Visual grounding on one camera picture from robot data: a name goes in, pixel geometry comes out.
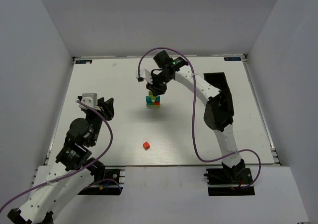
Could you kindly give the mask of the black plastic bin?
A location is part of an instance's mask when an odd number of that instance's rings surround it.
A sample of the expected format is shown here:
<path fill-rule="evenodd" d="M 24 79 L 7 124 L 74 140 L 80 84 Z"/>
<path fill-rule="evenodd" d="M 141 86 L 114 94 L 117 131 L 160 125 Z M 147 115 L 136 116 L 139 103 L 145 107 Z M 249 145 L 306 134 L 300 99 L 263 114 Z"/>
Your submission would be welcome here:
<path fill-rule="evenodd" d="M 211 86 L 217 88 L 221 92 L 228 91 L 230 88 L 227 83 L 226 75 L 224 72 L 221 73 L 204 73 L 204 80 Z"/>

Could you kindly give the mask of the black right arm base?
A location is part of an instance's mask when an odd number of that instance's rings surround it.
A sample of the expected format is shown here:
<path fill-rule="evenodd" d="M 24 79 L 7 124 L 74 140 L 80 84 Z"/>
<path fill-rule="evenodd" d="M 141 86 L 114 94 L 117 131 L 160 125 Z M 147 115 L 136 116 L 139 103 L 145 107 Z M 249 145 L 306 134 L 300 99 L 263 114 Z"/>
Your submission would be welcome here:
<path fill-rule="evenodd" d="M 235 181 L 228 178 L 222 168 L 209 168 L 203 174 L 207 179 L 208 195 L 210 197 L 254 196 L 253 185 L 249 168 L 246 168 Z"/>

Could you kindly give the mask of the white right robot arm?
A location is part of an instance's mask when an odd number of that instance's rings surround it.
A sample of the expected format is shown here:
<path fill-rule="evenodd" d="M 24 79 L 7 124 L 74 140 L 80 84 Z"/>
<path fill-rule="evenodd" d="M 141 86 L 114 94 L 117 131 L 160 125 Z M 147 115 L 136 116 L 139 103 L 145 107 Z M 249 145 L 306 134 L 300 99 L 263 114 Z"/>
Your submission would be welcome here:
<path fill-rule="evenodd" d="M 235 182 L 245 169 L 245 162 L 234 138 L 234 105 L 225 74 L 205 73 L 200 76 L 186 58 L 173 59 L 165 50 L 154 56 L 154 62 L 159 73 L 144 72 L 142 78 L 147 81 L 146 88 L 153 96 L 163 95 L 168 82 L 174 80 L 193 92 L 193 99 L 199 99 L 205 106 L 203 119 L 217 138 L 225 176 Z"/>

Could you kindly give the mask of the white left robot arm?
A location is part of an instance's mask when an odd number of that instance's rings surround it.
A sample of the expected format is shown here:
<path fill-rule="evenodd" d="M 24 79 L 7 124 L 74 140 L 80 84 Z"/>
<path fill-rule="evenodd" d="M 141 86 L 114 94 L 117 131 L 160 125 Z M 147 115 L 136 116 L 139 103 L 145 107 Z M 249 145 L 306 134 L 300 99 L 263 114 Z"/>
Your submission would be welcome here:
<path fill-rule="evenodd" d="M 112 175 L 89 150 L 97 143 L 102 124 L 114 117 L 114 99 L 97 98 L 96 93 L 78 96 L 77 103 L 85 113 L 70 124 L 55 164 L 43 185 L 7 217 L 14 224 L 52 224 L 62 209 L 84 188 L 94 182 L 110 180 Z"/>

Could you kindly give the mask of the teal arch block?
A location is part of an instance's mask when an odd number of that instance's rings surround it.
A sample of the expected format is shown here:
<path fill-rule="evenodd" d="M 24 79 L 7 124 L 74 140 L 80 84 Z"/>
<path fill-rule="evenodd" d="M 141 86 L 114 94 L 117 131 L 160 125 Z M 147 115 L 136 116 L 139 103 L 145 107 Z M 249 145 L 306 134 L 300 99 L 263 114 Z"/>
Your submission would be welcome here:
<path fill-rule="evenodd" d="M 156 96 L 156 97 L 149 97 L 146 96 L 146 103 L 150 104 L 150 103 L 155 103 L 155 101 L 159 101 L 160 102 L 160 96 Z"/>

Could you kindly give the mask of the small green cube block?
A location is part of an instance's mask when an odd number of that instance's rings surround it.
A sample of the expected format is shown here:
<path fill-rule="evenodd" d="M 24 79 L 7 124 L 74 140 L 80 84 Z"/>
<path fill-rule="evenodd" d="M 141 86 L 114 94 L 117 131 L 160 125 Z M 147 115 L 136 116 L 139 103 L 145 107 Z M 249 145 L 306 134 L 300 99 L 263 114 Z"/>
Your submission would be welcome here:
<path fill-rule="evenodd" d="M 149 97 L 155 97 L 151 91 L 149 91 L 148 96 L 149 96 Z"/>

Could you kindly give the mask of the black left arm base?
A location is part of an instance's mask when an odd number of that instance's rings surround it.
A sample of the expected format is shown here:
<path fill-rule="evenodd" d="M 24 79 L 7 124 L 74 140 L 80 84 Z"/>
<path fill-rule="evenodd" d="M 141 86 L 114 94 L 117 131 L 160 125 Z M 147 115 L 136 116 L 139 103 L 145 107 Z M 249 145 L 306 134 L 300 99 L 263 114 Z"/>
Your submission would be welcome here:
<path fill-rule="evenodd" d="M 106 167 L 98 178 L 79 192 L 79 195 L 119 196 L 124 188 L 124 182 L 124 167 Z"/>

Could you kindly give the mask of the long green arch block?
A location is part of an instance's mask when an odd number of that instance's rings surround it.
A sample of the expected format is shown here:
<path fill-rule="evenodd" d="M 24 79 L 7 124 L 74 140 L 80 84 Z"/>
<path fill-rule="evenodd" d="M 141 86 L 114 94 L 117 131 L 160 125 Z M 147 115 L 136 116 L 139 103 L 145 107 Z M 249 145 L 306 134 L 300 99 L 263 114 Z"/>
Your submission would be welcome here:
<path fill-rule="evenodd" d="M 157 109 L 160 108 L 160 105 L 155 105 L 155 104 L 146 104 L 147 108 L 151 108 L 151 109 Z"/>

